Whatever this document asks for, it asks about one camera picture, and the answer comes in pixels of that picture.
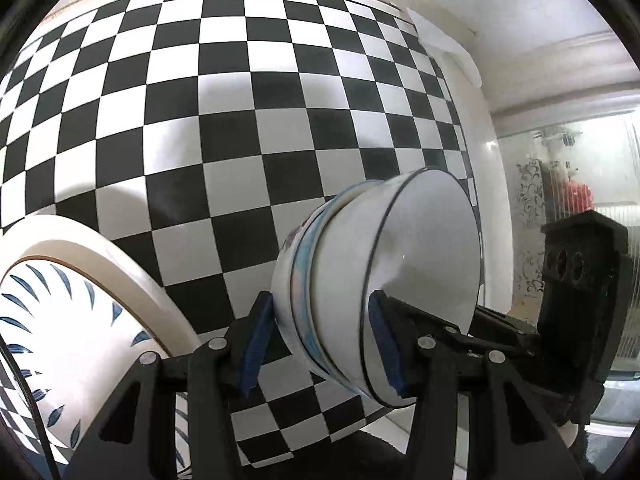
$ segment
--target black and white checkered pattern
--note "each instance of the black and white checkered pattern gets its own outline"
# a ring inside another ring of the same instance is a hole
[[[36,38],[0,84],[3,230],[38,212],[84,223],[208,333],[248,313],[287,234],[351,184],[445,168],[479,222],[442,72],[408,18],[378,7],[115,0]],[[245,463],[385,413],[279,337],[258,382],[233,406]]]

